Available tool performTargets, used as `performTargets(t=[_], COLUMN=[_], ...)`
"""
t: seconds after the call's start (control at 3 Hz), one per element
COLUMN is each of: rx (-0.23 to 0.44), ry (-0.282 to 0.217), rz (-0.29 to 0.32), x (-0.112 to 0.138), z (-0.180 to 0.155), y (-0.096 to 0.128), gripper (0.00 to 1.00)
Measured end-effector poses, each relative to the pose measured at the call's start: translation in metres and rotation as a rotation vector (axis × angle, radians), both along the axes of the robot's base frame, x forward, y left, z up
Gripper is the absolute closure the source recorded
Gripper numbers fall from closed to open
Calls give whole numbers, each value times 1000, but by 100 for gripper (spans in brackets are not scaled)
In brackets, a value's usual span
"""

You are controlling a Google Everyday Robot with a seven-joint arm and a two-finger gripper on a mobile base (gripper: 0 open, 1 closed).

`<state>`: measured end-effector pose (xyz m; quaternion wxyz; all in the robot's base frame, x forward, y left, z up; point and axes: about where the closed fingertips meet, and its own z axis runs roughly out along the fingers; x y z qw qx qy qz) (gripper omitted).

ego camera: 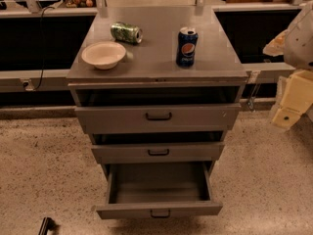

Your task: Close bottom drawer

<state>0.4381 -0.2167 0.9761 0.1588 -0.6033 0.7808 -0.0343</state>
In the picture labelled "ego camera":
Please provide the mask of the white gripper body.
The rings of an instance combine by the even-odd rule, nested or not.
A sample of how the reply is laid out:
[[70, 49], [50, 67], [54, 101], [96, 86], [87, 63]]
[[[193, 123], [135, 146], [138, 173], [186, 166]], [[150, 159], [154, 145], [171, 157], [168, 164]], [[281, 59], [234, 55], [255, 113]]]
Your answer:
[[313, 72], [296, 70], [289, 77], [280, 76], [276, 103], [270, 111], [270, 123], [289, 130], [313, 105]]

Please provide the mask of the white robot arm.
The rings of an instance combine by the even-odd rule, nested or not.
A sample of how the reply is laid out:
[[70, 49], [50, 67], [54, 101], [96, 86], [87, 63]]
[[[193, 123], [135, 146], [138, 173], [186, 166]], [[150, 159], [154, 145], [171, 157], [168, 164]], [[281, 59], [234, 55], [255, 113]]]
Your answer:
[[287, 29], [264, 48], [268, 56], [284, 56], [295, 68], [288, 77], [280, 77], [276, 103], [271, 109], [273, 126], [289, 130], [313, 105], [313, 2], [307, 2]]

